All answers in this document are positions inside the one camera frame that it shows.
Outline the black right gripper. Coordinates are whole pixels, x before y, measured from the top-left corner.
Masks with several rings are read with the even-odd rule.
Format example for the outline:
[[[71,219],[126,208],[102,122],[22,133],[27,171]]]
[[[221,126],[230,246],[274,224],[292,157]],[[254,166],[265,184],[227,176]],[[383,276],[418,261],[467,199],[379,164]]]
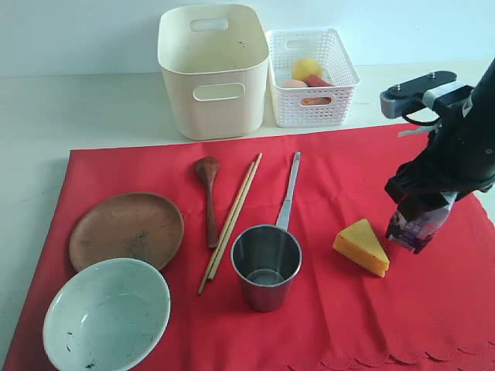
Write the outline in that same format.
[[[440,192],[487,192],[494,186],[494,89],[474,88],[439,119],[427,148],[400,165],[384,187],[408,222],[444,207]]]

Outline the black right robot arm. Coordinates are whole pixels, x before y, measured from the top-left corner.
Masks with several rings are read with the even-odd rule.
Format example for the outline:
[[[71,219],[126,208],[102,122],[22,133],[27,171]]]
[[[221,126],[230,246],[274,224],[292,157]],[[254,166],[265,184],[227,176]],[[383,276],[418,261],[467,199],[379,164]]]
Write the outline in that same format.
[[[389,87],[380,95],[387,118],[409,119],[428,108],[433,121],[420,122],[429,131],[426,148],[401,165],[385,186],[407,220],[447,205],[444,193],[459,199],[494,184],[494,66],[471,87],[449,71],[436,71]]]

